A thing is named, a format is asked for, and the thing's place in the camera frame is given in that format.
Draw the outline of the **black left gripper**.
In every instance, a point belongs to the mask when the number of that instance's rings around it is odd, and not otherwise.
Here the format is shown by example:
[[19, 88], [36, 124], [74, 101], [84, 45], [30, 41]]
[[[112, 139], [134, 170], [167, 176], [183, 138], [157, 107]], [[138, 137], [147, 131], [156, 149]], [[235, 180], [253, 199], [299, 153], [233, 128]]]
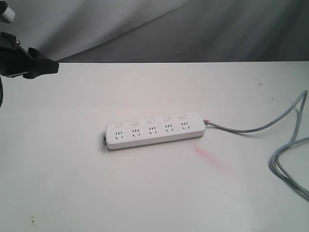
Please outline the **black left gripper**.
[[41, 75], [56, 74], [59, 63], [45, 57], [35, 48], [26, 52], [14, 35], [0, 33], [0, 74], [6, 77], [23, 75], [35, 79]]

